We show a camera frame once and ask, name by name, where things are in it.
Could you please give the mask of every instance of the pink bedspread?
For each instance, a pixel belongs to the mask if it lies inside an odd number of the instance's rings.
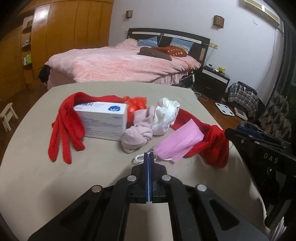
[[[200,63],[190,56],[172,61],[138,55],[141,47],[134,39],[126,39],[115,47],[73,49],[52,56],[49,88],[75,82],[89,81],[137,81],[161,84],[178,83],[179,79]]]

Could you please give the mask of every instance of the metal screw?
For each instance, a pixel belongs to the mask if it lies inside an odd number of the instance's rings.
[[[93,186],[93,187],[91,188],[91,190],[92,190],[93,192],[100,192],[100,191],[102,191],[102,187],[99,186],[99,185],[95,185],[95,186]]]
[[[170,175],[163,175],[161,178],[164,181],[169,181],[171,179]]]
[[[136,176],[134,176],[134,175],[129,175],[128,176],[128,181],[129,182],[134,182],[135,180],[137,180],[137,177]]]
[[[199,184],[199,185],[197,186],[197,189],[198,189],[199,191],[201,191],[201,192],[204,192],[204,191],[207,189],[207,187],[206,187],[205,185],[203,185],[203,184]]]

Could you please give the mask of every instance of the pink face mask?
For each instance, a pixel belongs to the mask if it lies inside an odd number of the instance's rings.
[[[171,158],[173,162],[177,162],[203,138],[204,134],[196,123],[190,119],[185,125],[154,146],[153,152],[162,160]]]

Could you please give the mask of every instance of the red glove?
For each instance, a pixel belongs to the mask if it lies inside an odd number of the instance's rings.
[[[77,92],[67,97],[59,108],[55,122],[52,123],[53,130],[48,148],[48,156],[52,161],[56,161],[59,152],[59,136],[62,140],[63,159],[66,163],[72,163],[69,138],[77,151],[85,149],[85,146],[82,143],[85,129],[79,115],[73,107],[81,103],[96,101],[114,103],[124,102],[122,98],[115,95],[94,97],[83,92]]]
[[[183,109],[179,109],[176,121],[171,128],[177,130],[190,119],[193,119],[205,136],[201,142],[191,148],[185,157],[191,157],[199,153],[204,161],[212,167],[224,168],[228,163],[229,157],[229,141],[225,138],[224,131],[216,125],[211,126],[202,123],[195,116]]]

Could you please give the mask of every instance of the brown pillow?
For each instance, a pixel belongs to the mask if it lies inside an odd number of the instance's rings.
[[[169,55],[162,53],[156,49],[149,48],[149,47],[140,48],[139,55],[145,55],[145,56],[150,56],[150,57],[155,57],[155,58],[163,58],[163,59],[172,61],[172,58]]]
[[[160,52],[166,53],[170,56],[175,57],[185,57],[188,55],[188,52],[184,49],[181,49],[176,46],[167,46],[167,47],[152,47],[152,49],[156,49]]]

